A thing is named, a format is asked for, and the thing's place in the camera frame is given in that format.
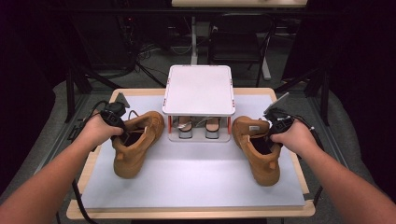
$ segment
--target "shoe heel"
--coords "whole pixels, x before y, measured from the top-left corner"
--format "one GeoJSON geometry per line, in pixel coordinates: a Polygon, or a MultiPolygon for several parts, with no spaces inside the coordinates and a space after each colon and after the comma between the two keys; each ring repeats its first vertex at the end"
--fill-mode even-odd
{"type": "Polygon", "coordinates": [[[208,139],[218,139],[219,138],[219,125],[220,118],[211,118],[206,121],[206,133],[205,137],[208,139]]]}
{"type": "Polygon", "coordinates": [[[191,117],[178,117],[178,137],[182,139],[192,138],[191,117]]]}

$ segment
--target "shoe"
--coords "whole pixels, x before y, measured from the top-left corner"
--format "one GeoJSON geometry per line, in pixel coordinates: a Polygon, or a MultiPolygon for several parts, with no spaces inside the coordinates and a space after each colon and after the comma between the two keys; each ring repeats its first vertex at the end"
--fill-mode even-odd
{"type": "Polygon", "coordinates": [[[205,137],[209,139],[219,138],[219,124],[220,118],[210,118],[206,120],[206,133],[205,137]]]}
{"type": "Polygon", "coordinates": [[[238,117],[233,121],[233,140],[242,148],[250,165],[250,171],[257,183],[262,186],[273,186],[280,177],[278,158],[279,144],[273,144],[268,154],[261,154],[250,138],[266,137],[270,124],[265,120],[251,119],[247,116],[238,117]]]}
{"type": "Polygon", "coordinates": [[[192,138],[192,122],[191,117],[189,116],[180,116],[178,117],[178,137],[187,139],[192,138]]]}
{"type": "Polygon", "coordinates": [[[134,119],[126,120],[124,124],[131,136],[125,145],[119,137],[114,138],[112,142],[116,149],[114,172],[119,177],[132,178],[142,168],[147,150],[163,133],[163,115],[156,111],[149,111],[134,119]]]}

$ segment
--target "chair seat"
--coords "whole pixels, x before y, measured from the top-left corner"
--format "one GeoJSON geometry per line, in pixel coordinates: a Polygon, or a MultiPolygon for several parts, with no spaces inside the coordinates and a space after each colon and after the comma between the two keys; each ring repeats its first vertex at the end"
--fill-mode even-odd
{"type": "Polygon", "coordinates": [[[213,62],[260,62],[259,43],[255,34],[216,33],[212,35],[211,41],[213,62]]]}

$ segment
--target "chair backrest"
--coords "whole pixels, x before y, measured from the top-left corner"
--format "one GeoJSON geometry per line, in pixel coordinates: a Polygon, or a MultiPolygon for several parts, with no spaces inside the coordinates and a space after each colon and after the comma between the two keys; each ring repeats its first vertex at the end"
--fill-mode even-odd
{"type": "Polygon", "coordinates": [[[275,21],[266,14],[225,13],[217,16],[210,24],[210,33],[258,34],[275,29],[275,21]]]}

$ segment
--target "white lid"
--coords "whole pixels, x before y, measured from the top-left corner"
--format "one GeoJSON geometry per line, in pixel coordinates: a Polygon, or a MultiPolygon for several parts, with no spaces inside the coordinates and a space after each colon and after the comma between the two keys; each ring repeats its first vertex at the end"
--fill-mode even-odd
{"type": "Polygon", "coordinates": [[[235,112],[233,79],[226,65],[173,65],[163,113],[173,116],[228,117],[235,112]]]}

